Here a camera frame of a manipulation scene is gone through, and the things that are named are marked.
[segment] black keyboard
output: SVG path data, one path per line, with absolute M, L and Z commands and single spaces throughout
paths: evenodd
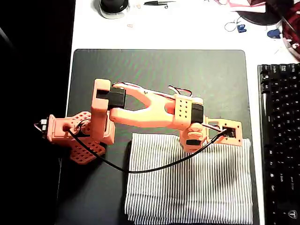
M 265 221 L 300 225 L 300 63 L 259 65 Z

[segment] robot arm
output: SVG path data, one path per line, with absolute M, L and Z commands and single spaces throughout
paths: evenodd
M 174 95 L 144 89 L 138 85 L 96 79 L 92 94 L 91 112 L 83 111 L 73 117 L 41 120 L 47 139 L 71 147 L 71 159 L 87 164 L 95 156 L 84 149 L 68 132 L 72 133 L 98 155 L 105 153 L 106 145 L 114 143 L 115 123 L 142 128 L 171 128 L 180 131 L 180 142 L 186 152 L 195 152 L 209 141 L 209 128 L 222 131 L 215 143 L 241 146 L 241 123 L 224 119 L 209 119 L 203 114 L 203 100 L 199 97 Z M 145 109 L 131 111 L 125 108 L 126 95 L 140 100 Z

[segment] mouse pad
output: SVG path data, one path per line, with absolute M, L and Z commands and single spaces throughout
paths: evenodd
M 168 94 L 168 85 L 189 89 L 204 99 L 204 113 L 210 118 L 242 122 L 243 137 L 251 137 L 246 60 L 239 50 L 100 50 L 74 52 L 67 115 L 90 111 L 96 78 L 131 82 Z M 143 108 L 134 97 L 126 97 L 126 109 Z M 105 158 L 128 168 L 132 133 L 175 134 L 167 128 L 138 128 L 116 124 L 115 144 Z M 253 150 L 253 224 L 258 225 Z M 58 193 L 57 225 L 132 224 L 124 213 L 127 175 L 94 160 L 77 165 L 63 158 Z

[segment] desk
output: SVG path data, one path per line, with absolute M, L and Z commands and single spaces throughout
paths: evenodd
M 139 0 L 130 1 L 132 12 L 126 17 L 107 20 L 95 8 L 98 7 L 98 0 L 77 0 L 71 62 L 74 51 L 79 48 L 243 50 L 247 64 L 259 217 L 260 224 L 264 225 L 257 65 L 297 61 L 281 39 L 267 37 L 267 31 L 276 28 L 275 25 L 257 26 L 240 19 L 246 25 L 247 32 L 227 32 L 224 29 L 225 23 L 239 16 L 223 10 L 213 0 L 185 0 L 170 4 L 168 9 L 144 7 L 142 4 L 140 9 L 133 8 L 139 2 L 143 3 Z

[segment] white striped towel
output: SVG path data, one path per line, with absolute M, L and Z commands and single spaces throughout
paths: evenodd
M 133 134 L 129 169 L 156 168 L 186 157 L 175 135 Z M 252 224 L 250 140 L 212 144 L 156 172 L 129 174 L 125 213 L 135 224 Z

